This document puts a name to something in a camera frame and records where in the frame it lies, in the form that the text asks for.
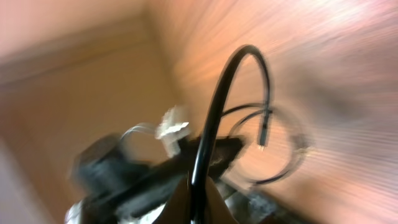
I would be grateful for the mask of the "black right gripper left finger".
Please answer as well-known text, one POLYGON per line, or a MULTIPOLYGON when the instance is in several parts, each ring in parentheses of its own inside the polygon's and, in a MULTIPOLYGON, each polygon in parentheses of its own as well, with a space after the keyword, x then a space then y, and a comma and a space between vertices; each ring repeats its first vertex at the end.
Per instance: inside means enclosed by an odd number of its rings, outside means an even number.
POLYGON ((190 223, 190 188, 189 179, 183 177, 172 196, 153 224, 190 223))

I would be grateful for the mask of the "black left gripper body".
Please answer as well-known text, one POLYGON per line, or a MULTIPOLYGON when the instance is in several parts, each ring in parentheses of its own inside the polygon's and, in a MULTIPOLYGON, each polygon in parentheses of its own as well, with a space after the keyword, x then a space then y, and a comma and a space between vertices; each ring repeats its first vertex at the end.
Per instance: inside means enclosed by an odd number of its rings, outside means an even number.
POLYGON ((159 208, 172 196, 182 178, 195 173, 196 166, 207 165, 207 176, 219 180, 244 146, 240 137, 217 138, 203 156, 198 153, 200 143, 200 138, 188 140, 180 154, 136 177, 133 185, 122 192, 115 215, 139 218, 159 208))

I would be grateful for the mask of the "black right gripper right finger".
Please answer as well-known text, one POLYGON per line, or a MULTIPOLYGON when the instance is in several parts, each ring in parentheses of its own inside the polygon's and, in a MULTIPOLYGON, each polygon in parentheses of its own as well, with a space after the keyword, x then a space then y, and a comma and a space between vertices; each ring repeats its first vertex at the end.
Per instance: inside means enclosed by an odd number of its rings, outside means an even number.
POLYGON ((207 224, 238 224, 232 216, 230 210, 222 199, 215 183, 210 177, 206 178, 205 183, 205 211, 204 223, 207 224))

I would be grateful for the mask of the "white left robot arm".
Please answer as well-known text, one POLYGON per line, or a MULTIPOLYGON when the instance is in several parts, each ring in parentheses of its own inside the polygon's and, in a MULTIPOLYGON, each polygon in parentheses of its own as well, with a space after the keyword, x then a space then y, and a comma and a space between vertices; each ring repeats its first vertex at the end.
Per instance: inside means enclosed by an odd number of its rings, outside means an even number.
POLYGON ((74 161, 73 177, 88 195, 66 212, 65 223, 122 223, 160 206, 154 223, 190 223, 190 175, 200 138, 175 143, 175 155, 151 166, 129 157, 118 134, 95 141, 74 161))

